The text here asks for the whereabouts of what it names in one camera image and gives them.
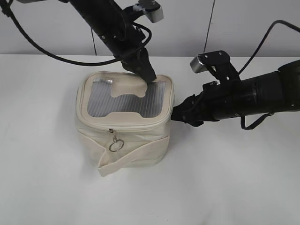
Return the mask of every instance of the zipper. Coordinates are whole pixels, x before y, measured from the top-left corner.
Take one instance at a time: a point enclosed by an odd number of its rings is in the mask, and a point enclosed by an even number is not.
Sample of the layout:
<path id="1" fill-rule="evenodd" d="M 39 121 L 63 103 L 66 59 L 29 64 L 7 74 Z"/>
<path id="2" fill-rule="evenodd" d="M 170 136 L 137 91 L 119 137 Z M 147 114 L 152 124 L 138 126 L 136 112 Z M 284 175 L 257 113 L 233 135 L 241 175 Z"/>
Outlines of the zipper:
<path id="1" fill-rule="evenodd" d="M 83 95 L 84 95 L 84 87 L 85 87 L 85 82 L 82 84 L 82 89 L 80 90 L 80 109 L 82 108 L 82 99 L 83 99 Z M 175 96 L 174 94 L 170 96 L 170 102 L 171 102 L 171 108 L 174 105 L 174 101 L 175 101 Z M 152 124 L 148 124 L 148 125 L 139 125 L 139 126 L 131 126 L 130 128 L 127 126 L 114 126 L 114 128 L 116 130 L 118 130 L 118 133 L 131 133 L 131 132 L 144 132 L 144 131 L 150 131 L 153 130 L 159 126 L 162 126 L 164 124 L 166 124 L 170 119 L 171 119 L 171 114 L 167 117 L 164 117 L 163 119 L 161 119 L 160 122 L 158 123 L 152 123 Z M 92 128 L 92 129 L 96 129 L 96 130 L 104 130 L 104 131 L 110 131 L 110 127 L 109 126 L 101 126 L 101 125 L 97 125 L 97 124 L 91 124 L 88 120 L 86 120 L 84 117 L 77 115 L 79 121 L 84 124 L 85 126 Z"/>
<path id="2" fill-rule="evenodd" d="M 112 143 L 109 146 L 109 151 L 111 152 L 120 151 L 125 145 L 124 140 L 118 139 L 116 135 L 116 131 L 113 129 L 109 129 L 109 133 L 112 134 Z"/>

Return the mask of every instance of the transparent vinyl panel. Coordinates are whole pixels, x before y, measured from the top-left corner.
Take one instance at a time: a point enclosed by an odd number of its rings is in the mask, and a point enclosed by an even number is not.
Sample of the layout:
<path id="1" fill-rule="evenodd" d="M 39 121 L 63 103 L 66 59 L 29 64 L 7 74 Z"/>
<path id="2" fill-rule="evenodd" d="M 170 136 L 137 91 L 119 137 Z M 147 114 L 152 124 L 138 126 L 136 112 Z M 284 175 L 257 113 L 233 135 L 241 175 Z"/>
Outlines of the transparent vinyl panel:
<path id="1" fill-rule="evenodd" d="M 139 113 L 143 118 L 157 117 L 163 108 L 165 82 L 148 84 L 144 97 L 133 94 L 111 96 L 113 80 L 95 79 L 88 102 L 88 114 L 105 117 L 112 112 Z"/>

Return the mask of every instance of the zipper pull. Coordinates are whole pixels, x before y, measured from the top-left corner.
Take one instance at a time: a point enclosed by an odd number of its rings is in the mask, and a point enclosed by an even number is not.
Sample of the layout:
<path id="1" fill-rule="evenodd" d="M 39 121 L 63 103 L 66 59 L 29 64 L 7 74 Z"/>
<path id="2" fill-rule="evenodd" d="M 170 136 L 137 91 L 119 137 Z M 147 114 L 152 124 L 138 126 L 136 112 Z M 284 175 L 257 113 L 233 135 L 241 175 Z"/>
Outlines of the zipper pull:
<path id="1" fill-rule="evenodd" d="M 123 147 L 124 147 L 124 144 L 125 142 L 122 140 L 122 139 L 118 139 L 117 136 L 116 136 L 116 131 L 114 131 L 113 129 L 109 129 L 109 133 L 112 134 L 112 143 L 111 145 L 109 146 L 109 151 L 111 152 L 117 152 L 117 151 L 120 151 Z M 118 144 L 119 146 L 113 150 L 113 146 L 115 144 Z"/>

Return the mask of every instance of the black cylinder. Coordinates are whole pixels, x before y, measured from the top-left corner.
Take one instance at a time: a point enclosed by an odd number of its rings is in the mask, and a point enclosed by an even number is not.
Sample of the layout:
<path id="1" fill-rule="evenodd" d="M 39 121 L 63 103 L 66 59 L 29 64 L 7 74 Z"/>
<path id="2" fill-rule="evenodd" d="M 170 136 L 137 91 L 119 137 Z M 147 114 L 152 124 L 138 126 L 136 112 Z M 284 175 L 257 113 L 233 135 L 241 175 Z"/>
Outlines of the black cylinder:
<path id="1" fill-rule="evenodd" d="M 209 117 L 199 118 L 203 121 L 299 111 L 300 67 L 207 87 L 204 93 L 201 116 Z"/>
<path id="2" fill-rule="evenodd" d="M 125 12 L 113 0 L 70 0 L 73 7 L 101 38 L 114 56 L 138 47 L 142 38 L 135 33 Z"/>

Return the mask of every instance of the cream canvas bag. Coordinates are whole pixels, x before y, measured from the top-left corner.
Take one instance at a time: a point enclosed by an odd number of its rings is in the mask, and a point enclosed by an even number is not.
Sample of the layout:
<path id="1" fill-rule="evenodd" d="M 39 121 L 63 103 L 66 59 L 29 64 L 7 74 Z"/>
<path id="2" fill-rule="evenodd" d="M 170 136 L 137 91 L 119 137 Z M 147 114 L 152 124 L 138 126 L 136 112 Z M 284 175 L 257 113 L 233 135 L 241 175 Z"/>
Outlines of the cream canvas bag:
<path id="1" fill-rule="evenodd" d="M 171 78 L 148 84 L 128 73 L 99 72 L 80 85 L 76 127 L 102 176 L 151 166 L 165 155 L 174 103 Z"/>

